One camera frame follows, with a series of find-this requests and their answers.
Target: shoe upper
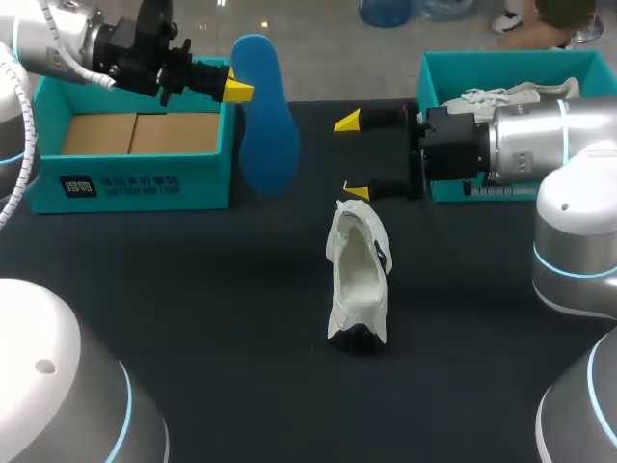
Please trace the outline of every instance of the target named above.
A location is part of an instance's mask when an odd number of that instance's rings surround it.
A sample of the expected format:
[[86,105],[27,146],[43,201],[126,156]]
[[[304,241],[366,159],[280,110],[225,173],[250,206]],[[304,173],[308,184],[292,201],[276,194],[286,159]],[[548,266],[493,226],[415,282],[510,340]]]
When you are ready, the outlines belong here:
[[572,99],[580,97],[578,81],[571,77],[561,85],[545,86],[531,82],[505,89],[479,90],[470,89],[460,98],[443,104],[449,114],[473,113],[477,122],[487,122],[500,106],[539,103],[547,100]]
[[386,343],[392,262],[384,226],[367,203],[338,203],[326,256],[334,265],[335,288],[328,338],[363,324]]

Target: blue insole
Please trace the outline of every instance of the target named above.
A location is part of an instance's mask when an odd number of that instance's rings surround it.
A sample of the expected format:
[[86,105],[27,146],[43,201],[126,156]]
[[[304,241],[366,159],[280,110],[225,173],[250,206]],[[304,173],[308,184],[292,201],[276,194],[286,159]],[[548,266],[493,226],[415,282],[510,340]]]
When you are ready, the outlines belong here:
[[264,36],[244,36],[233,47],[231,67],[237,81],[255,87],[253,101],[244,103],[240,167],[250,187],[274,194],[295,176],[300,157],[300,132],[287,106],[277,52]]

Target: black tabletop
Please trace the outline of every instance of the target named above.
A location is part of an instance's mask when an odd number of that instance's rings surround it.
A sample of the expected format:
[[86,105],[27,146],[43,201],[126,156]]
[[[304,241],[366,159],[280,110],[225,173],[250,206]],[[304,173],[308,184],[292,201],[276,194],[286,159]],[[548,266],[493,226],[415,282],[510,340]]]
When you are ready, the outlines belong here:
[[174,463],[535,463],[542,395],[612,326],[537,299],[533,204],[389,200],[387,351],[329,346],[341,182],[405,172],[404,133],[332,136],[358,106],[292,105],[301,169],[275,198],[236,170],[229,210],[22,207],[0,236],[0,277],[72,306],[158,403]]

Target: white cable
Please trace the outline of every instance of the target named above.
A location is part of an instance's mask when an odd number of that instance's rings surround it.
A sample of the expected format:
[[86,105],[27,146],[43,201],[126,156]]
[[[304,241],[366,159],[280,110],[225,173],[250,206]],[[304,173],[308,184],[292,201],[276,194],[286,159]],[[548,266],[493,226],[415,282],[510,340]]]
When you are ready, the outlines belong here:
[[28,186],[30,180],[30,173],[32,172],[32,166],[35,160],[35,144],[37,134],[35,131],[35,118],[32,113],[32,106],[30,105],[30,99],[26,94],[26,91],[19,82],[17,74],[11,68],[11,64],[3,58],[3,54],[0,53],[0,72],[8,77],[9,81],[13,85],[19,104],[21,105],[21,112],[23,114],[24,133],[26,139],[26,145],[21,160],[21,169],[19,171],[19,178],[13,189],[13,192],[9,196],[9,200],[5,204],[2,212],[0,212],[0,230],[2,230],[9,219],[13,216],[13,213],[17,209],[17,205],[22,200],[23,195]]
[[47,22],[47,27],[49,27],[49,31],[56,42],[58,47],[58,53],[67,66],[71,68],[77,75],[79,75],[86,82],[90,82],[92,84],[100,85],[101,87],[105,87],[106,89],[111,89],[114,85],[116,85],[116,81],[112,79],[109,75],[100,74],[98,72],[92,72],[91,70],[87,70],[79,63],[77,63],[70,53],[68,53],[65,44],[62,42],[60,38],[60,32],[58,31],[58,25],[54,20],[54,16],[51,14],[51,10],[49,10],[49,4],[47,0],[39,0],[40,8],[42,9],[42,14],[45,18],[45,22]]

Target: teal storage bin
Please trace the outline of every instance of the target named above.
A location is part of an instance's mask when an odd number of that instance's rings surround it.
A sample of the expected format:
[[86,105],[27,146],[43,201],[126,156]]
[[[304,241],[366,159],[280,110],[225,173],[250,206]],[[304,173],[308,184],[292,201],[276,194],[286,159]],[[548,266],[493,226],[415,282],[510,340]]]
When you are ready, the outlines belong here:
[[[222,58],[203,58],[226,64]],[[160,98],[43,78],[35,93],[40,174],[26,193],[35,213],[228,207],[235,106],[185,91]],[[219,113],[215,152],[61,155],[71,118],[85,114]]]
[[[469,89],[509,89],[523,82],[560,85],[575,77],[581,97],[617,95],[617,80],[602,54],[594,50],[430,52],[422,57],[417,100],[424,116]],[[482,185],[483,176],[473,187]],[[460,180],[434,182],[435,199],[462,201],[534,201],[538,185],[496,188],[488,196],[465,196]]]

